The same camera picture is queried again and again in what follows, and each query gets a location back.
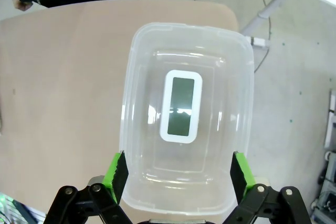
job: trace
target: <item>wooden table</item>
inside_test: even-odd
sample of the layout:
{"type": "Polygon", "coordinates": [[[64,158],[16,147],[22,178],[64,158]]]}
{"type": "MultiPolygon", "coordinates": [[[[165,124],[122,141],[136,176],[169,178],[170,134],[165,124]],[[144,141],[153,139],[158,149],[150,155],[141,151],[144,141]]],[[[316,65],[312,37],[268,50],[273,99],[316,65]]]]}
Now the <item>wooden table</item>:
{"type": "MultiPolygon", "coordinates": [[[[0,22],[1,192],[47,212],[63,185],[82,189],[105,174],[119,147],[132,37],[150,22],[238,28],[224,5],[172,0],[82,3],[0,22]]],[[[123,207],[134,222],[159,217],[123,207]]]]}

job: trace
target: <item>gray floor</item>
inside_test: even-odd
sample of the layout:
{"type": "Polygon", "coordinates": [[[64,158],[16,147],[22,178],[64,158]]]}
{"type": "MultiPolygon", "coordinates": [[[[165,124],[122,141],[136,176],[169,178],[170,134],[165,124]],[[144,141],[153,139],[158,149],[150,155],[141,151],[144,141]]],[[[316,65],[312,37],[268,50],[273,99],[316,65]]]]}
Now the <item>gray floor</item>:
{"type": "MultiPolygon", "coordinates": [[[[263,7],[262,0],[199,1],[227,5],[241,26],[263,7]]],[[[42,8],[34,4],[27,12],[42,8]]],[[[0,0],[0,19],[22,14],[11,0],[0,0]]],[[[336,89],[336,8],[318,0],[287,0],[271,21],[271,50],[255,74],[248,159],[274,189],[298,187],[308,206],[324,165],[329,91],[336,89]]],[[[266,38],[268,23],[254,35],[266,38]]],[[[264,54],[255,50],[256,64],[264,54]]]]}

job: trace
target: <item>plastic bin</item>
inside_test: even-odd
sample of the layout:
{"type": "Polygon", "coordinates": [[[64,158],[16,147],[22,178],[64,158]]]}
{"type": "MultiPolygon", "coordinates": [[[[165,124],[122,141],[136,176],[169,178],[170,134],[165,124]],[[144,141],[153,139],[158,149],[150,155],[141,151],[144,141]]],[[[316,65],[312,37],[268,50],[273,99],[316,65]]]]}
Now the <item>plastic bin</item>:
{"type": "MultiPolygon", "coordinates": [[[[233,31],[169,23],[138,30],[129,55],[120,131],[120,150],[125,150],[129,168],[123,192],[128,205],[166,214],[231,211],[236,200],[229,170],[233,151],[246,153],[248,147],[253,70],[250,44],[233,31]],[[183,137],[169,141],[160,132],[172,70],[201,77],[201,84],[194,81],[195,89],[201,85],[201,98],[191,142],[183,137]]],[[[182,93],[188,93],[188,84],[182,86],[182,93]]]]}

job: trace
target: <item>digital thermometer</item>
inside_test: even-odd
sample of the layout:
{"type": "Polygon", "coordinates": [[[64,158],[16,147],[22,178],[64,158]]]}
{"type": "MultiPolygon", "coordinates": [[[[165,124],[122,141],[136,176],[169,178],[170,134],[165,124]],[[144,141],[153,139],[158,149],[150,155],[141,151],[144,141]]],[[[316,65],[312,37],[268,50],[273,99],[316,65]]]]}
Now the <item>digital thermometer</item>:
{"type": "Polygon", "coordinates": [[[162,139],[184,144],[196,139],[201,95],[200,74],[181,70],[167,73],[160,125],[162,139]]]}

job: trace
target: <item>bolt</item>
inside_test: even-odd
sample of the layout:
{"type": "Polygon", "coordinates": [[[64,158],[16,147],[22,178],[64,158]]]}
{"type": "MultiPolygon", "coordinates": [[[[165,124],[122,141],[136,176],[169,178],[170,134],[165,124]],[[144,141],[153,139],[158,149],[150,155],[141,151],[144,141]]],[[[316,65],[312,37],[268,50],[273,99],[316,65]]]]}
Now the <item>bolt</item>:
{"type": "Polygon", "coordinates": [[[263,186],[258,186],[258,192],[262,193],[263,191],[265,191],[264,187],[263,186]]]}
{"type": "Polygon", "coordinates": [[[100,191],[100,186],[99,185],[94,185],[92,190],[93,191],[100,191]]]}
{"type": "Polygon", "coordinates": [[[70,188],[70,187],[68,187],[67,189],[65,189],[65,193],[66,194],[72,194],[72,192],[73,192],[73,189],[70,188]]]}
{"type": "Polygon", "coordinates": [[[293,191],[292,191],[291,189],[287,189],[287,190],[286,190],[286,194],[287,194],[287,195],[292,195],[292,194],[293,194],[293,191]]]}

